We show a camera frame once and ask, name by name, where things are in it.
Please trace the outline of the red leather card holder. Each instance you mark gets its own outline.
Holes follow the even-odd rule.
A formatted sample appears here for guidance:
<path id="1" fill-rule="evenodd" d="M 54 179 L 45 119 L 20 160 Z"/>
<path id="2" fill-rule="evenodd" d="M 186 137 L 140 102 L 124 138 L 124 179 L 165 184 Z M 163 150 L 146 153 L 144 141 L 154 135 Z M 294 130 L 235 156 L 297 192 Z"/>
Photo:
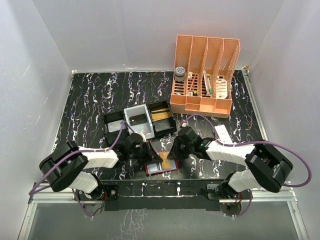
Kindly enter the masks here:
<path id="1" fill-rule="evenodd" d="M 145 166 L 145 172 L 147 176 L 159 175 L 162 173 L 168 173 L 178 170 L 179 163 L 175 159 L 169 159 L 169 152 L 158 152 L 158 155 L 162 158 L 160 163 L 150 163 Z"/>

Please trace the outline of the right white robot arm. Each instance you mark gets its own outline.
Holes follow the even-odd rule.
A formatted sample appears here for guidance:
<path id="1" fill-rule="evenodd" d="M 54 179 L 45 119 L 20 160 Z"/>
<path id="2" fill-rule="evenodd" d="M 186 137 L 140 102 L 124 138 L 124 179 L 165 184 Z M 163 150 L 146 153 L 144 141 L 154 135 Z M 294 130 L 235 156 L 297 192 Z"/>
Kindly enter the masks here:
<path id="1" fill-rule="evenodd" d="M 182 161 L 190 155 L 247 167 L 230 173 L 221 184 L 207 190 L 211 195 L 224 198 L 259 187 L 278 193 L 293 170 L 293 164 L 272 145 L 223 146 L 211 137 L 201 138 L 191 127 L 185 126 L 177 133 L 167 157 Z"/>

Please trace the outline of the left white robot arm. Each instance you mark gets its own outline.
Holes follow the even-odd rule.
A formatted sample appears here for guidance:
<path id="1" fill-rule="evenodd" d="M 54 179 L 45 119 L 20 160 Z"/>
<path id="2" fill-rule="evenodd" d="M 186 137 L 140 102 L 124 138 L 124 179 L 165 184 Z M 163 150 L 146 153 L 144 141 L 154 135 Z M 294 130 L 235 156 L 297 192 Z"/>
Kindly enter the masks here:
<path id="1" fill-rule="evenodd" d="M 130 159 L 141 166 L 163 162 L 145 134 L 134 132 L 125 138 L 118 135 L 108 148 L 87 148 L 75 141 L 62 143 L 40 162 L 39 169 L 54 192 L 73 188 L 91 194 L 99 183 L 84 169 L 112 169 L 118 162 Z"/>

